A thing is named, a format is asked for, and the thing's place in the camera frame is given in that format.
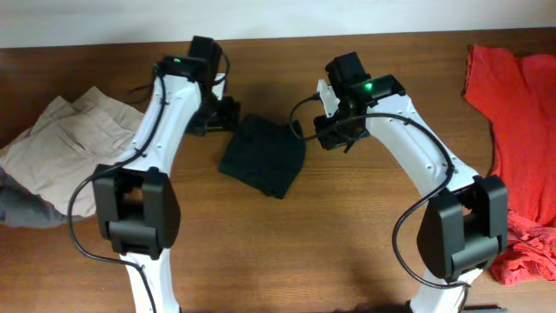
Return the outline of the dark green t-shirt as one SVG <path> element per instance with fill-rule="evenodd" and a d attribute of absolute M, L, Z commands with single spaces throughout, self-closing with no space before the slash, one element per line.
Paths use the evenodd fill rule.
<path fill-rule="evenodd" d="M 266 196 L 282 199 L 300 173 L 307 147 L 297 138 L 300 124 L 273 123 L 247 115 L 219 162 L 218 170 Z"/>

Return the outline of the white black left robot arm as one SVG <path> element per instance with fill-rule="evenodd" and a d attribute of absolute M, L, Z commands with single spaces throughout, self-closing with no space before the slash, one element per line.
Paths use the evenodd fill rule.
<path fill-rule="evenodd" d="M 129 147 L 94 172 L 103 238 L 126 266 L 138 312 L 178 312 L 170 249 L 181 210 L 170 182 L 186 133 L 204 135 L 223 101 L 219 57 L 165 57 L 154 67 L 149 106 Z"/>

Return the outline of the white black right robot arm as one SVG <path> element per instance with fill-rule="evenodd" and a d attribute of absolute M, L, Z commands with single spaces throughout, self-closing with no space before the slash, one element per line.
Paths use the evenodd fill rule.
<path fill-rule="evenodd" d="M 371 136 L 382 143 L 420 193 L 394 225 L 394 254 L 420 288 L 410 312 L 465 312 L 471 284 L 507 248 L 508 192 L 498 176 L 480 176 L 424 122 L 391 75 L 329 73 L 317 83 L 324 107 L 315 138 L 327 149 L 351 148 Z M 415 273 L 400 253 L 400 228 L 418 208 L 425 213 L 417 248 L 425 264 Z"/>

